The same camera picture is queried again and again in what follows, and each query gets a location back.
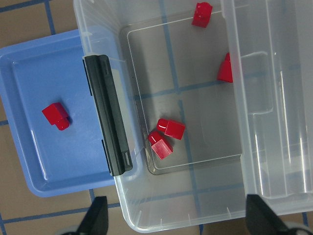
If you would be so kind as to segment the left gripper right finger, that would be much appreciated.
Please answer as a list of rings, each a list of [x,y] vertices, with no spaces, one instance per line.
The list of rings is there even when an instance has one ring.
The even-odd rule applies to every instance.
[[[251,235],[292,235],[292,229],[257,194],[246,196],[246,227]]]

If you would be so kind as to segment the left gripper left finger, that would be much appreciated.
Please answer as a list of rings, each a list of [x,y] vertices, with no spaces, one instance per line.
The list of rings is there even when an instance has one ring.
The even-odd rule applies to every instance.
[[[95,197],[84,219],[80,223],[77,235],[106,235],[109,228],[108,202],[106,196]]]

